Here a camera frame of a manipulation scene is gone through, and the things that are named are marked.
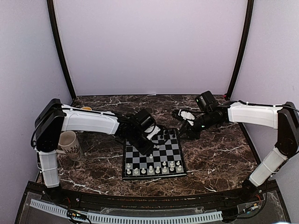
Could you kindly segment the black grey chess board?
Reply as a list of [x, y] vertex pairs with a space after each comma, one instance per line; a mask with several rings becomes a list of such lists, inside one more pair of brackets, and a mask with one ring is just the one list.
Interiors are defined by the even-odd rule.
[[141, 180], [186, 176], [182, 147], [176, 128], [152, 138], [153, 152], [141, 155], [129, 142], [123, 148], [123, 180]]

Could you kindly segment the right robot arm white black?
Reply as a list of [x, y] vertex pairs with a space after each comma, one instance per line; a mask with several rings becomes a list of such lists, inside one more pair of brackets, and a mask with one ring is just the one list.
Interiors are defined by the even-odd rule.
[[238, 198], [249, 202], [256, 196], [256, 188], [278, 171], [299, 152], [299, 111], [294, 103], [282, 105], [255, 104], [227, 100], [220, 103], [210, 91], [195, 98], [200, 109], [198, 115], [188, 110], [174, 110], [172, 116], [183, 122], [181, 134], [198, 139], [203, 130], [222, 123], [244, 123], [277, 130], [274, 148], [251, 173], [239, 191]]

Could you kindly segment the white bishop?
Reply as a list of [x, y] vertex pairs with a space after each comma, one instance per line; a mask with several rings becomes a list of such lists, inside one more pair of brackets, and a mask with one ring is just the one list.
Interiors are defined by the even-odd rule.
[[169, 170], [172, 172], [172, 171], [174, 171], [174, 168], [175, 168], [174, 162], [171, 161]]

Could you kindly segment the white king piece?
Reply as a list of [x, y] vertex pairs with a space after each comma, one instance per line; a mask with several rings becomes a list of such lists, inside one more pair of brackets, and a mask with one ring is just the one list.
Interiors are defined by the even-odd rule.
[[159, 167], [159, 166], [156, 167], [155, 173], [156, 173], [156, 174], [159, 174], [159, 173], [160, 173], [160, 167]]

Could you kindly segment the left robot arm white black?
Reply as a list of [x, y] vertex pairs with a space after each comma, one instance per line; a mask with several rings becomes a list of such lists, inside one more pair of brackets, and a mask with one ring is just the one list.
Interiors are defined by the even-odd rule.
[[114, 135], [146, 155], [153, 151], [151, 139], [159, 133], [160, 128], [145, 109], [136, 114], [100, 112], [65, 105], [58, 98], [52, 99], [35, 120], [30, 144], [38, 153], [47, 195], [55, 203], [66, 200], [66, 193], [59, 188], [56, 155], [60, 135], [66, 131]]

